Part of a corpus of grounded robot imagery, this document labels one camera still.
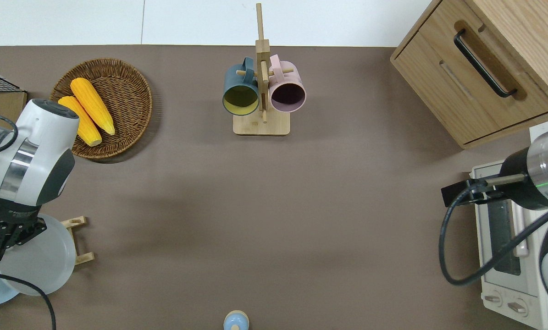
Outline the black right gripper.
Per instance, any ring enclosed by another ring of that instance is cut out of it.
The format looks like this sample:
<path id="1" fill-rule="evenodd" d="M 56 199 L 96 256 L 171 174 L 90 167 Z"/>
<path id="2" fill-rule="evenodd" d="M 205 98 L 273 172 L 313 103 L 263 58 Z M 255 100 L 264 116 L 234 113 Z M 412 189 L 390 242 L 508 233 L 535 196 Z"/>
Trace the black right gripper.
<path id="1" fill-rule="evenodd" d="M 507 157 L 498 174 L 441 188 L 445 207 L 511 200 L 532 210 L 548 209 L 548 149 L 525 148 Z"/>

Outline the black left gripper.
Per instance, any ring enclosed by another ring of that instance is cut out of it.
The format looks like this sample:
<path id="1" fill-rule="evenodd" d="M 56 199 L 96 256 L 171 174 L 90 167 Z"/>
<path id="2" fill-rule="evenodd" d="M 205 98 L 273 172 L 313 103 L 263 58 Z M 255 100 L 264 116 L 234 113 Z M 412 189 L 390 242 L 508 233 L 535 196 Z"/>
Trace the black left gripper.
<path id="1" fill-rule="evenodd" d="M 0 198 L 0 261 L 6 251 L 22 246 L 47 230 L 39 205 L 24 205 Z"/>

